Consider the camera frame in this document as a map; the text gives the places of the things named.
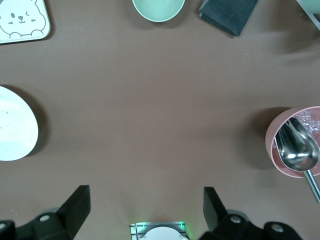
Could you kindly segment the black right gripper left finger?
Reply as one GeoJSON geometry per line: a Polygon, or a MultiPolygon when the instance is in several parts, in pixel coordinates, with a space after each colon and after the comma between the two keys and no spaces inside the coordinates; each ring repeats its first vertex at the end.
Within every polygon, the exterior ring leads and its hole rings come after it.
{"type": "Polygon", "coordinates": [[[73,240],[90,213],[90,186],[80,185],[55,211],[46,211],[17,227],[0,221],[2,240],[73,240]]]}

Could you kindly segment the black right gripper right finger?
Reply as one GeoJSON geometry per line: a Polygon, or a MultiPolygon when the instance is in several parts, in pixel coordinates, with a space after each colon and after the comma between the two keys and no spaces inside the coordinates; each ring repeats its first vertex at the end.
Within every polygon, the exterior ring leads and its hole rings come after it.
{"type": "Polygon", "coordinates": [[[213,187],[203,191],[203,214],[208,226],[201,240],[299,240],[289,225],[269,221],[263,228],[247,220],[242,212],[229,213],[213,187]]]}

